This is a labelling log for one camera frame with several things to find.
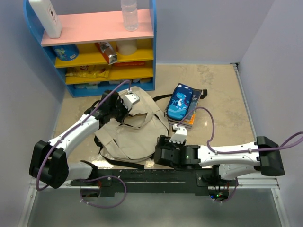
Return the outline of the beige canvas backpack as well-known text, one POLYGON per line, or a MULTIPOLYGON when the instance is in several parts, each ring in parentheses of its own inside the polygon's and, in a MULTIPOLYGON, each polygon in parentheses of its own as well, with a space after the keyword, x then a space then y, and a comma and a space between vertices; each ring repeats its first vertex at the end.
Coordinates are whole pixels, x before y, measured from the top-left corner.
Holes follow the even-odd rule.
POLYGON ((140 98, 124 122, 114 119, 95 133, 99 154, 110 164, 142 168, 141 161, 151 158, 158 137, 168 136, 170 124, 166 108, 172 94, 151 97, 140 87, 132 87, 140 98))

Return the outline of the blue dinosaur pencil case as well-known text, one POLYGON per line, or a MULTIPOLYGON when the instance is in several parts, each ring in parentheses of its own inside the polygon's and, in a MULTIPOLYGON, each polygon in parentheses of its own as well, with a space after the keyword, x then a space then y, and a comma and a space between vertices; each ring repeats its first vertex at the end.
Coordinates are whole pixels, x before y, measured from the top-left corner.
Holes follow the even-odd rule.
POLYGON ((193 88, 179 83, 166 108, 166 115, 168 118, 175 121, 182 120, 187 114, 192 97, 193 88))

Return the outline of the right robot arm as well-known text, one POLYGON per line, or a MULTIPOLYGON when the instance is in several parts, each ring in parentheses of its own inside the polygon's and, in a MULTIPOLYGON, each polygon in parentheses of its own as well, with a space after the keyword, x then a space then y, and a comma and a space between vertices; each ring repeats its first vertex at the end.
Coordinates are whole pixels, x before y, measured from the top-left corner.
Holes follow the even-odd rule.
POLYGON ((170 137, 161 135, 155 147, 154 162, 179 171, 211 166, 212 171, 201 178, 217 186, 254 172, 264 176, 285 175, 278 145, 263 136, 243 145, 209 148, 175 143, 170 137))

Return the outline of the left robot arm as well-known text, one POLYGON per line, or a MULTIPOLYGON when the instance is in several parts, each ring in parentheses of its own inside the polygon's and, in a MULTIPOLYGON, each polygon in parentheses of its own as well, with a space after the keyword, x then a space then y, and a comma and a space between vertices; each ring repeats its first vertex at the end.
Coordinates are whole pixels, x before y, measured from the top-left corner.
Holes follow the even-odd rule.
POLYGON ((88 161, 69 164, 69 155, 111 119, 122 123, 139 101, 130 90, 122 96, 106 90, 68 130, 47 142, 40 140, 35 144, 29 175, 54 189, 68 180, 82 180, 86 185, 94 185, 98 181, 97 166, 88 161))

